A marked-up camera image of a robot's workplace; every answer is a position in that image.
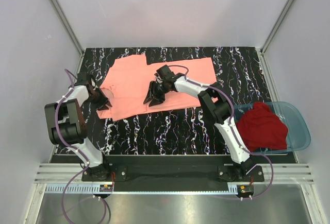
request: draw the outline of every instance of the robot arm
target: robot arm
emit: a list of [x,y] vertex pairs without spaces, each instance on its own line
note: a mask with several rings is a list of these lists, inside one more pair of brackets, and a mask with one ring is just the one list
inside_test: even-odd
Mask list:
[[[250,154],[246,152],[248,149],[239,135],[234,119],[230,118],[229,103],[224,96],[214,90],[214,88],[221,89],[219,83],[209,85],[193,81],[182,73],[175,75],[167,65],[158,69],[155,75],[157,79],[150,83],[144,103],[150,101],[149,106],[159,105],[165,101],[165,94],[169,91],[186,93],[198,98],[205,121],[212,122],[217,127],[230,150],[234,165],[239,168],[242,175],[247,175],[255,167],[255,163],[252,161]],[[234,137],[231,128],[233,128],[238,141]]]
[[[96,109],[105,110],[111,107],[107,97],[96,85],[91,75],[79,73],[71,95],[62,103],[58,114],[60,133],[64,140],[77,149],[68,147],[86,165],[86,159],[78,152],[83,152],[89,159],[87,173],[95,179],[106,177],[110,173],[109,163],[105,156],[94,147],[87,137],[87,126],[80,109],[84,102],[91,102]],[[59,101],[45,106],[48,134],[54,145],[63,145],[55,126],[55,110]]]

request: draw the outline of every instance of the black mounting bracket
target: black mounting bracket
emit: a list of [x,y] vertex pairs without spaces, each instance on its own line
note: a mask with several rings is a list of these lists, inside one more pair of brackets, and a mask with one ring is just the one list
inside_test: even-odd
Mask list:
[[218,179],[221,182],[264,182],[263,171],[261,166],[255,166],[247,175],[238,178],[235,174],[235,167],[232,165],[218,166]]
[[[124,165],[109,165],[110,172],[115,174],[115,182],[124,182],[127,178],[127,166]],[[86,171],[81,178],[82,181],[85,182],[94,182],[94,181],[104,181],[109,182],[112,181],[111,175],[109,174],[106,178],[95,178],[95,176],[91,175],[88,171]]]

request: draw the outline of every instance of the metal base plate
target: metal base plate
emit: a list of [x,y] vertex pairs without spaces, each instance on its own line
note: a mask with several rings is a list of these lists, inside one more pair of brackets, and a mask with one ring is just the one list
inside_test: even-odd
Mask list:
[[253,182],[264,182],[265,178],[263,176],[263,171],[261,166],[256,166],[245,175],[243,179],[238,179],[232,177],[228,172],[233,168],[233,166],[218,166],[219,180],[224,182],[251,182],[251,176],[253,176]]
[[[115,179],[114,179],[115,182],[124,182],[124,181],[126,181],[127,166],[111,165],[110,168],[111,168],[111,172],[115,173]],[[94,182],[95,178],[91,177],[89,174],[83,174],[81,180],[85,181],[85,182]],[[98,182],[102,182],[102,181],[108,182],[109,179],[105,179],[105,180],[99,180],[98,179],[97,181]]]

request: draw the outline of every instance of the pink cloth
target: pink cloth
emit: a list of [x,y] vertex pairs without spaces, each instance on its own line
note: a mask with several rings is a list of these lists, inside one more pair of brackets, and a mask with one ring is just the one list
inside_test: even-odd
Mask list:
[[[112,118],[117,121],[141,113],[199,107],[198,99],[185,93],[172,91],[165,95],[165,101],[160,105],[149,107],[149,103],[143,104],[149,83],[155,80],[156,70],[165,64],[188,67],[188,77],[199,82],[214,83],[217,81],[211,58],[151,65],[147,65],[145,55],[132,55],[116,59],[101,85],[101,90],[109,98],[112,108],[98,111],[99,118]],[[185,73],[184,68],[172,67],[171,70],[175,74]]]

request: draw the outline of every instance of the metal frame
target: metal frame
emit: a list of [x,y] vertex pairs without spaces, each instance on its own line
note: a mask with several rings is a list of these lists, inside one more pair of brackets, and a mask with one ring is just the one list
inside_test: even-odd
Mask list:
[[[270,97],[272,99],[272,101],[280,101],[279,96],[278,96],[278,92],[274,83],[274,79],[272,76],[272,73],[270,71],[268,62],[266,60],[265,55],[261,52],[260,48],[256,48],[257,54],[258,54],[258,58],[259,58],[259,62],[261,64],[261,68],[263,70],[263,76],[265,77],[265,81],[268,87],[268,91],[270,94]],[[299,157],[296,151],[293,152],[295,161],[297,163],[299,163]]]
[[[265,182],[270,180],[270,165],[259,164],[262,166],[262,170],[265,176]],[[46,192],[47,185],[62,186],[61,183],[67,183],[78,171],[81,170],[79,164],[41,164],[35,179],[35,193],[31,201],[30,208],[25,218],[25,224],[35,224],[39,210],[41,207],[43,196]],[[73,186],[80,186],[81,189],[92,186],[99,186],[101,184],[111,184],[111,182],[83,182],[81,178],[75,179],[72,184]],[[237,189],[237,183],[228,184],[228,192],[219,193],[221,195],[232,195],[233,191]],[[299,184],[302,188],[302,192],[308,207],[309,214],[313,223],[327,223],[324,216],[322,207],[320,205],[319,198],[315,191],[315,185],[310,173],[308,164],[274,164],[274,181],[273,184]],[[68,194],[76,194],[77,192],[68,192]],[[115,192],[115,194],[141,194],[132,192]],[[157,192],[156,194],[180,194],[185,195],[184,192]],[[205,194],[216,194],[214,192],[189,192],[188,194],[205,195]]]
[[66,32],[68,33],[72,43],[74,44],[75,48],[77,49],[79,55],[83,55],[84,54],[84,49],[81,46],[76,34],[74,33],[67,17],[65,16],[59,2],[57,0],[49,0],[52,4],[52,6],[54,7],[55,12],[58,15],[58,18],[60,19],[63,27],[65,28]]
[[[257,164],[262,167],[265,181],[270,181],[271,167],[269,164]],[[273,184],[314,184],[308,164],[273,164],[274,180]],[[79,164],[68,163],[45,163],[40,164],[37,172],[36,184],[62,184],[67,183],[74,175],[81,171]],[[93,182],[93,184],[110,184],[107,182]],[[73,184],[90,184],[77,177]],[[250,182],[240,182],[239,184],[249,184]],[[255,182],[254,184],[265,184],[264,182]]]
[[279,27],[281,26],[283,20],[285,19],[286,15],[288,14],[289,10],[291,9],[293,3],[295,0],[287,0],[287,2],[285,3],[281,13],[279,14],[279,17],[277,18],[271,32],[269,33],[265,43],[263,44],[263,46],[261,47],[261,51],[262,53],[265,53],[266,50],[268,49],[270,43],[272,42],[274,36],[276,35]]

